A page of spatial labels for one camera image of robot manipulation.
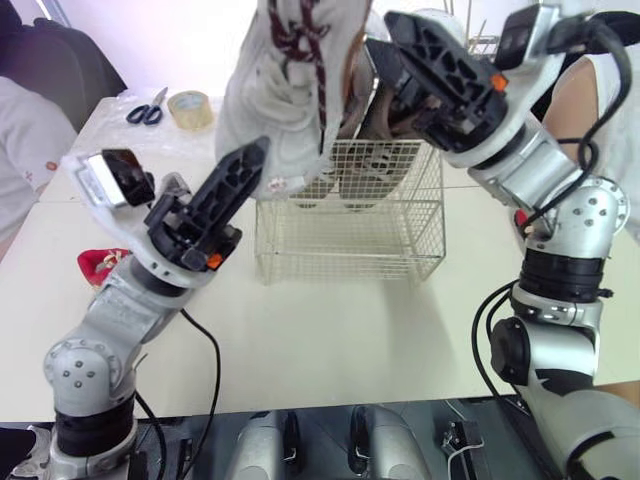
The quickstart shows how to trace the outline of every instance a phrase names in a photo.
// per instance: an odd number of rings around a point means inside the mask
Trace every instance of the white table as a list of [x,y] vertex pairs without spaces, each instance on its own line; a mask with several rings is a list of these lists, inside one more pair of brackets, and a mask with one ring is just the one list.
[[[88,145],[87,132],[114,108],[110,99],[98,106],[76,151],[113,146]],[[167,134],[175,128],[170,119],[161,125]],[[161,133],[158,145],[167,138]],[[137,134],[127,132],[122,145]],[[156,178],[177,170],[192,187],[213,166],[213,152],[185,158],[148,145],[137,153]],[[255,206],[245,204],[233,220],[243,241],[187,306],[221,345],[218,411],[487,395],[472,359],[471,320],[488,293],[518,275],[521,253],[505,210],[464,172],[446,167],[445,186],[447,258],[418,288],[337,280],[264,286],[253,258]],[[91,219],[64,173],[56,175],[0,264],[0,421],[53,418],[42,358],[81,321],[93,295],[76,256],[115,246],[122,245]],[[484,277],[473,280],[465,271]],[[640,248],[626,233],[615,241],[603,284],[616,296],[606,301],[597,381],[637,380]],[[480,347],[488,364],[484,335]],[[207,412],[215,360],[198,332],[177,317],[144,351],[138,386],[157,415]]]

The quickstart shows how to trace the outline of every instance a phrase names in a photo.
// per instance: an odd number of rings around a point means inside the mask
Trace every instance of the scissors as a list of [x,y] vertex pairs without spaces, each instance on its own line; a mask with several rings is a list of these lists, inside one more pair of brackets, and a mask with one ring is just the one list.
[[162,109],[160,104],[164,100],[167,94],[168,87],[164,87],[160,90],[160,93],[156,95],[150,105],[140,105],[134,108],[127,115],[127,122],[133,124],[144,123],[145,125],[156,125],[162,120]]

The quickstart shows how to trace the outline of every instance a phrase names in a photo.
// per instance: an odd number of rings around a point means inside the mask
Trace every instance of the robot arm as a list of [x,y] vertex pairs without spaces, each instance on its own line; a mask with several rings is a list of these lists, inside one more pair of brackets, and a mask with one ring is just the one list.
[[193,196],[171,174],[153,206],[152,179],[132,152],[64,159],[93,216],[132,255],[45,358],[56,411],[47,478],[127,477],[137,432],[133,362],[235,249],[242,232],[228,222],[260,180],[268,148],[261,138],[227,155]]
[[[494,369],[529,404],[563,473],[638,478],[638,410],[591,389],[599,285],[627,198],[614,182],[585,175],[528,114],[557,77],[563,48],[580,43],[584,19],[563,19],[555,6],[516,12],[495,65],[470,57],[435,22],[399,13],[386,21],[394,43],[379,46],[406,68],[396,79],[406,101],[436,100],[415,130],[502,203],[538,216],[511,292],[514,316],[491,335]],[[126,474],[133,361],[237,245],[241,232],[227,223],[259,181],[267,149],[259,139],[225,157],[193,197],[170,176],[150,210],[153,188],[131,152],[65,162],[94,216],[133,255],[46,357],[56,409],[49,478]],[[549,208],[559,195],[567,198]]]
[[385,21],[408,73],[399,78],[424,90],[412,98],[437,99],[414,129],[497,200],[534,219],[510,293],[514,315],[491,333],[494,370],[528,403],[563,474],[638,478],[640,411],[592,389],[599,297],[610,293],[600,281],[628,199],[615,182],[573,163],[528,113],[557,77],[561,52],[587,43],[592,27],[583,17],[562,18],[557,6],[529,7],[507,19],[491,65],[433,21],[395,12]]

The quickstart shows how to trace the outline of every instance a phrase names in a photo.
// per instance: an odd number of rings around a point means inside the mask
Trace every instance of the cable connector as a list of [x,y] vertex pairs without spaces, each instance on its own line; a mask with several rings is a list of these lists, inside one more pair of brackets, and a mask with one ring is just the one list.
[[598,40],[598,33],[607,30],[608,34],[617,34],[607,24],[597,18],[586,20],[586,15],[560,20],[549,33],[547,53],[583,52],[600,55],[609,50]]
[[600,288],[598,289],[598,296],[602,298],[611,298],[613,297],[613,290],[608,288]]
[[593,36],[592,26],[586,15],[564,18],[549,32],[547,53],[566,53],[583,51]]

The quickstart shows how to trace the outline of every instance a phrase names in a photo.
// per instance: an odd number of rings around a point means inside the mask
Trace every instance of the red cloth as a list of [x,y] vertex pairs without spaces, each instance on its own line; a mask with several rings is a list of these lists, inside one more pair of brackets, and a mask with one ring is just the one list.
[[527,218],[526,212],[522,209],[516,210],[516,213],[513,215],[513,221],[518,227],[521,227],[524,222],[527,221]]
[[118,259],[123,259],[129,253],[124,248],[85,250],[78,255],[78,266],[84,278],[94,287],[99,287],[117,265]]

